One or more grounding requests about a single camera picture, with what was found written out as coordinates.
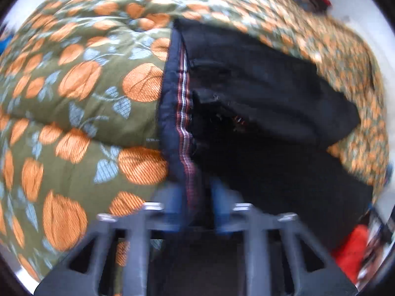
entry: floral bedspread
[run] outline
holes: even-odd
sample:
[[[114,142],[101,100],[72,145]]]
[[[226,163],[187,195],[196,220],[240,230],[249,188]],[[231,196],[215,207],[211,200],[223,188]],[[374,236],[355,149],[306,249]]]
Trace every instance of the floral bedspread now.
[[[381,75],[369,47],[340,23],[291,0],[46,0],[0,58],[0,238],[34,279],[97,213],[131,213],[163,183],[155,117],[175,17],[314,62],[361,118],[328,151],[380,192]]]

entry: red object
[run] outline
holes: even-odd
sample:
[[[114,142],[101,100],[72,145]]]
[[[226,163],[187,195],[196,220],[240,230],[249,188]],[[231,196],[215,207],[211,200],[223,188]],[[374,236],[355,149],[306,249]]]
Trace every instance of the red object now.
[[[332,252],[337,266],[354,284],[357,283],[358,274],[361,270],[361,262],[365,255],[368,238],[368,228],[364,225],[358,225],[347,237],[345,243]]]

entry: striped trim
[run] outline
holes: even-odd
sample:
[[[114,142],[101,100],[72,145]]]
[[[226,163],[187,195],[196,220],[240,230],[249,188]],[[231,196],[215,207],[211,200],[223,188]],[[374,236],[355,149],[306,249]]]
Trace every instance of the striped trim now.
[[[187,131],[188,123],[191,121],[192,97],[189,91],[189,71],[185,54],[185,47],[181,44],[180,68],[178,78],[178,106],[176,128],[180,135],[179,156],[184,166],[186,177],[186,199],[188,205],[193,205],[194,197],[194,164],[189,157],[192,134]]]

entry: patterned fabric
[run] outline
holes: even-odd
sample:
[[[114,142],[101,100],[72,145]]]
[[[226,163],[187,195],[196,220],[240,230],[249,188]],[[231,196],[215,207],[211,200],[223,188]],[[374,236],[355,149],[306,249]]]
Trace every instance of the patterned fabric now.
[[[46,0],[0,58],[0,238],[35,279],[97,213],[133,212],[164,181],[156,109],[175,17],[314,62],[361,118],[329,152],[380,192],[388,163],[381,75],[343,25],[291,0]]]

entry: black garment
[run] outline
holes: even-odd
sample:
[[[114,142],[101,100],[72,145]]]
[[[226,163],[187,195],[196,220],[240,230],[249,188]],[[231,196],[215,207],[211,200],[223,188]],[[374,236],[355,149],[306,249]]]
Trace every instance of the black garment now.
[[[179,163],[185,145],[178,144],[176,131],[179,81],[185,77],[180,37],[193,94],[186,130],[193,135],[196,165],[264,212],[298,213],[327,248],[338,246],[367,210],[373,191],[326,152],[358,125],[355,105],[309,62],[240,32],[177,20],[158,115],[171,175],[185,172]],[[200,189],[194,188],[195,195]]]
[[[356,106],[317,75],[314,64],[238,31],[178,19],[191,89],[268,134],[326,149],[359,125]]]

